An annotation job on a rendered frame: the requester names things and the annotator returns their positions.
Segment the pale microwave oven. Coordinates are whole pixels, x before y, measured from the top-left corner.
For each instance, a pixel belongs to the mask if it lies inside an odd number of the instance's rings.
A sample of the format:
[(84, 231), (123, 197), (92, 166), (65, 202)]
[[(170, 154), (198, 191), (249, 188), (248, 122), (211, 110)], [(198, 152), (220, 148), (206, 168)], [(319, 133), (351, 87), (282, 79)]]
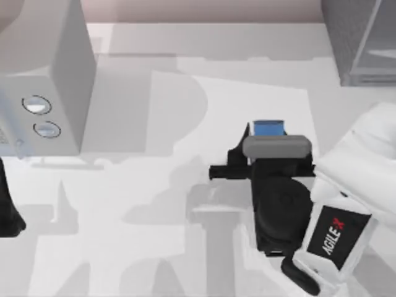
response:
[[(81, 0), (0, 0), (0, 157), (78, 155), (96, 70)], [(32, 95), (52, 110), (29, 113)], [(61, 135), (37, 135), (45, 121)]]

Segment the grey cabinet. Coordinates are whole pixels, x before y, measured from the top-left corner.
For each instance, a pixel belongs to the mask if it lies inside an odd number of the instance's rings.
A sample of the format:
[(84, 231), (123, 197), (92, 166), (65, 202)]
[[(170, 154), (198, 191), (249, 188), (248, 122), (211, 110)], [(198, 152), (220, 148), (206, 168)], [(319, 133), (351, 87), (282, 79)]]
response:
[(321, 0), (344, 87), (396, 87), (396, 0)]

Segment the small round microwave knob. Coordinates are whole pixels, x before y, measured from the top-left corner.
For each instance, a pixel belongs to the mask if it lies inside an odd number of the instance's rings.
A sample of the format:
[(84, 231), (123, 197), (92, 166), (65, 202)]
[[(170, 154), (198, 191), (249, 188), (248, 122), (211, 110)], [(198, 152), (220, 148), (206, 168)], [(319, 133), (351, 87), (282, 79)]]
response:
[(61, 135), (61, 128), (51, 121), (35, 123), (33, 125), (33, 130), (40, 137), (47, 139), (57, 138)]

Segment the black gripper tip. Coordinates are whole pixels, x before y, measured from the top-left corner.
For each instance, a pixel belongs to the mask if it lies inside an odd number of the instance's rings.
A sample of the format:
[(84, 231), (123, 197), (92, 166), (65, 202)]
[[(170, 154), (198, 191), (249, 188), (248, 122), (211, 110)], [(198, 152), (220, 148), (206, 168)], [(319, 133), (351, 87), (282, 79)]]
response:
[(0, 238), (15, 238), (27, 227), (25, 220), (16, 209), (0, 158)]

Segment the large round microwave knob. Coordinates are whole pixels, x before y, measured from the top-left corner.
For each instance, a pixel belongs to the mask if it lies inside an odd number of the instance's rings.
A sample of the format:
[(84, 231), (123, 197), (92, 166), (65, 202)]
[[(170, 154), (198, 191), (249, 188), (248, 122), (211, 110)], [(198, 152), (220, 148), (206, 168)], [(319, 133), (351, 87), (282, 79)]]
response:
[(52, 110), (51, 103), (39, 95), (32, 95), (22, 99), (22, 106), (31, 114), (44, 115)]

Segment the blue can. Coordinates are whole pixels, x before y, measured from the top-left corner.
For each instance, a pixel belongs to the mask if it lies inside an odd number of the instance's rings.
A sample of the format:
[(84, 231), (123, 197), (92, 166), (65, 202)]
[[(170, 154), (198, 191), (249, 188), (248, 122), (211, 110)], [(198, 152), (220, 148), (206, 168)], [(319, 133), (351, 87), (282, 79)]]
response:
[(284, 136), (283, 120), (256, 120), (253, 121), (253, 134), (255, 136)]

